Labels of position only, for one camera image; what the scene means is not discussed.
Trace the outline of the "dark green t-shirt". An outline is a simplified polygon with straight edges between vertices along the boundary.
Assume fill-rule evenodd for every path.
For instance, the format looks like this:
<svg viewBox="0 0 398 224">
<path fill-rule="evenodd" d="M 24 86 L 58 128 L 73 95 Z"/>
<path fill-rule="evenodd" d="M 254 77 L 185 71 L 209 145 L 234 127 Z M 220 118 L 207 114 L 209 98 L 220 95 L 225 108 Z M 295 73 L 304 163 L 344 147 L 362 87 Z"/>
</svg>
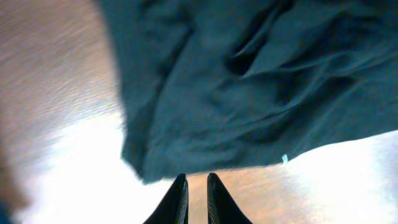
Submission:
<svg viewBox="0 0 398 224">
<path fill-rule="evenodd" d="M 397 2 L 101 0 L 144 182 L 397 129 Z"/>
</svg>

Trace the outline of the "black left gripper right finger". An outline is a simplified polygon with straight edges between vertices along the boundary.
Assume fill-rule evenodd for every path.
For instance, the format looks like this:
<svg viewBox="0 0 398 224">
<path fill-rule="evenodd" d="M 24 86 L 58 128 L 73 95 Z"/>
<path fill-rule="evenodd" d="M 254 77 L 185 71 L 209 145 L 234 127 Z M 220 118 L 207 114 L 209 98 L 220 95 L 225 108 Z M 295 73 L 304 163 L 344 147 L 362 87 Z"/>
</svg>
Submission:
<svg viewBox="0 0 398 224">
<path fill-rule="evenodd" d="M 207 209 L 208 224 L 252 224 L 215 173 L 207 177 Z"/>
</svg>

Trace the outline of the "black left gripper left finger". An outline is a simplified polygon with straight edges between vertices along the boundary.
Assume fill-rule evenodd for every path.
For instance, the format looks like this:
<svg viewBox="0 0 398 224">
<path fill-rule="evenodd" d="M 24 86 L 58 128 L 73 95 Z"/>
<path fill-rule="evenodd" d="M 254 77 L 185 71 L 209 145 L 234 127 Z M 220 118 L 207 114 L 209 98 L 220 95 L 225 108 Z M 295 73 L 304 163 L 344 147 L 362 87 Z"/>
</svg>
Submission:
<svg viewBox="0 0 398 224">
<path fill-rule="evenodd" d="M 188 182 L 179 174 L 144 224 L 188 224 Z"/>
</svg>

